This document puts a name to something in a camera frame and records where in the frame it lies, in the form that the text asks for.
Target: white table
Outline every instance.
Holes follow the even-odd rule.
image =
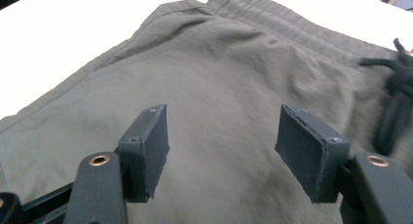
[[[131,37],[171,1],[178,0],[21,0],[0,11],[0,119]],[[376,0],[273,1],[360,40],[393,49],[398,37],[413,48],[413,14]]]

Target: elastic waistband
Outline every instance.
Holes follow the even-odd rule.
[[[221,17],[234,19],[274,35],[311,54],[355,67],[361,57],[394,58],[394,52],[329,30],[271,0],[208,0]]]

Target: fabric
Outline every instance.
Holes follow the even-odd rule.
[[[155,199],[129,205],[131,223],[341,223],[339,204],[312,205],[274,150],[281,105],[326,121],[352,153],[372,150],[391,71],[357,61],[394,56],[270,0],[162,5],[0,122],[1,190],[26,203],[72,182],[82,159],[114,150],[142,110],[166,103],[167,164]],[[394,159],[411,172],[408,131]]]

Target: drawstring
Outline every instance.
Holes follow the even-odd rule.
[[[392,99],[386,107],[376,129],[373,146],[381,155],[390,155],[397,139],[410,126],[413,110],[413,57],[408,55],[398,39],[394,39],[398,60],[362,58],[363,66],[381,65],[394,71],[386,88]]]

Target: metal rivet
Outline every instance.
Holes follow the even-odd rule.
[[[109,162],[109,157],[105,155],[99,155],[99,156],[92,158],[89,161],[89,164],[93,167],[99,167],[99,166],[106,164],[107,162]]]
[[[386,161],[383,158],[377,157],[377,156],[369,155],[366,157],[366,159],[369,163],[377,167],[385,168],[389,166],[388,161]]]

